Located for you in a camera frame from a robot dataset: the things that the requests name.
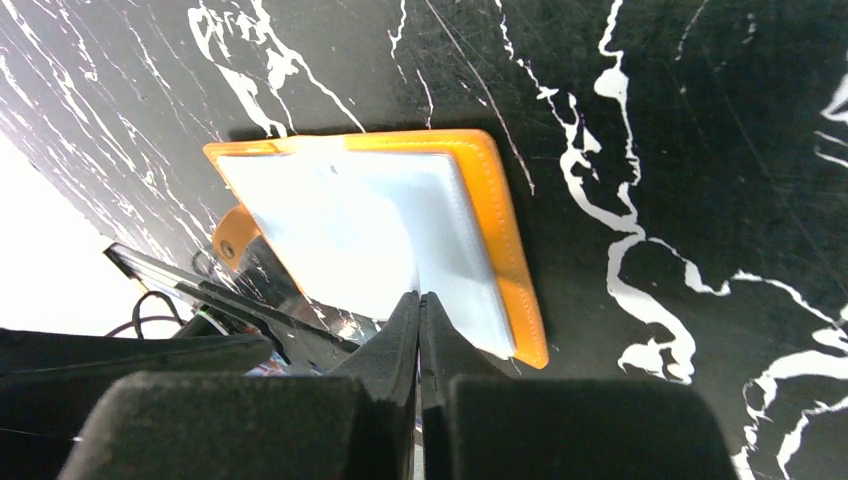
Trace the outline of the aluminium frame rail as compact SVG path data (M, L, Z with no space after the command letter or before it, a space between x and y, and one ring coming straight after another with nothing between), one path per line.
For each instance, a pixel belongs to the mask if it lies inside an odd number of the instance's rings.
M187 270L119 243L104 254L144 288L189 304L222 332L258 330L298 368L329 371L376 333L362 316L307 301L264 242L241 271L225 265L211 245L193 254Z

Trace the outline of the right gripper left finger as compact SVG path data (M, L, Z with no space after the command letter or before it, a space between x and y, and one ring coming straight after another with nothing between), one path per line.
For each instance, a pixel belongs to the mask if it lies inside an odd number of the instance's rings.
M408 479L416 292L322 376L137 373L89 416L64 479Z

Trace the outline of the orange card holder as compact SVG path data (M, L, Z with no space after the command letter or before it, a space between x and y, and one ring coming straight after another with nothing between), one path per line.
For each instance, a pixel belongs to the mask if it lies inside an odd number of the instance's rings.
M210 143L237 198L212 245L264 240L308 300L384 320L433 293L474 347L537 369L546 334L498 146L479 129Z

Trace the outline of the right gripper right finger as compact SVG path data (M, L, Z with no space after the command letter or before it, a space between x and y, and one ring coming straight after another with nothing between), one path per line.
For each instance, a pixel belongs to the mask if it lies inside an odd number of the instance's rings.
M718 423L691 389L632 380L513 379L419 307L429 479L732 479Z

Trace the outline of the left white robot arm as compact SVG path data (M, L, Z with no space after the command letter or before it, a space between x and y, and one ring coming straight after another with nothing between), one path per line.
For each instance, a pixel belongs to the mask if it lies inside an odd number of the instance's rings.
M142 340L3 329L1 476L56 478L91 410L125 376L244 374L272 350L251 334Z

